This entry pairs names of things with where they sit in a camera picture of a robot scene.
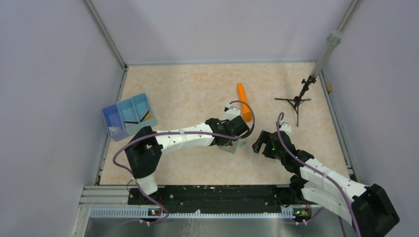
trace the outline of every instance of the gray wall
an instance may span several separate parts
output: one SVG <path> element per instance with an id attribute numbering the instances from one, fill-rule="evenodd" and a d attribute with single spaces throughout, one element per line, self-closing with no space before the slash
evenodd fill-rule
<path id="1" fill-rule="evenodd" d="M 92 0 L 128 64 L 315 60 L 350 0 Z"/>
<path id="2" fill-rule="evenodd" d="M 81 0 L 0 3 L 0 236 L 64 237 L 122 71 Z"/>
<path id="3" fill-rule="evenodd" d="M 400 216 L 391 236 L 418 236 L 418 9 L 364 1 L 327 66 L 359 177 L 382 185 Z"/>

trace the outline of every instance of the black tripod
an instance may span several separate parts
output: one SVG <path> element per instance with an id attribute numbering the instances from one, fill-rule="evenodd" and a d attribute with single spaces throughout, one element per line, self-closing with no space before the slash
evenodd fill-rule
<path id="1" fill-rule="evenodd" d="M 307 80 L 302 80 L 302 84 L 304 86 L 302 87 L 302 90 L 300 92 L 299 96 L 294 97 L 293 99 L 282 99 L 282 98 L 275 98 L 275 100 L 285 100 L 288 101 L 288 103 L 293 107 L 295 112 L 297 113 L 297 127 L 298 127 L 298 110 L 299 106 L 304 102 L 311 99 L 302 99 L 302 96 L 306 91 L 308 91 L 308 86 L 311 83 L 316 83 L 316 78 L 319 75 L 321 69 L 323 68 L 325 62 L 332 54 L 333 50 L 340 44 L 340 41 L 342 39 L 342 32 L 340 31 L 333 31 L 329 37 L 327 38 L 327 43 L 325 48 L 323 49 L 322 55 L 320 58 L 316 61 L 316 64 L 314 65 L 313 70 L 310 73 L 310 76 Z"/>
<path id="2" fill-rule="evenodd" d="M 302 96 L 304 95 L 304 93 L 306 91 L 308 91 L 308 86 L 311 83 L 316 83 L 316 79 L 313 78 L 312 76 L 309 76 L 307 80 L 303 79 L 301 83 L 304 84 L 304 86 L 302 87 L 302 90 L 301 90 L 299 96 L 296 96 L 293 99 L 275 98 L 275 100 L 285 100 L 285 101 L 288 101 L 288 103 L 293 107 L 293 109 L 295 110 L 295 113 L 297 113 L 297 127 L 298 127 L 298 110 L 299 110 L 299 106 L 304 101 L 311 100 L 311 99 L 302 99 Z"/>

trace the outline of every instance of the orange object in bin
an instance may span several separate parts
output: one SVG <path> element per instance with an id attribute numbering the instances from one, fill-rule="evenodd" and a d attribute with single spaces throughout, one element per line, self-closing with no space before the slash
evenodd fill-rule
<path id="1" fill-rule="evenodd" d="M 239 100 L 246 103 L 248 102 L 248 100 L 246 99 L 245 90 L 241 83 L 237 84 L 237 93 L 239 94 Z M 245 104 L 242 104 L 242 117 L 246 122 L 250 122 L 252 120 L 251 112 Z"/>

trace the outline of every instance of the light blue storage box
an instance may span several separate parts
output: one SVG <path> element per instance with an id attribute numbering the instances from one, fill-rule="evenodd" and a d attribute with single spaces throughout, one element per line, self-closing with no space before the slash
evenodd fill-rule
<path id="1" fill-rule="evenodd" d="M 145 93 L 103 108 L 102 112 L 108 134 L 115 141 L 135 135 L 145 126 L 157 125 Z"/>

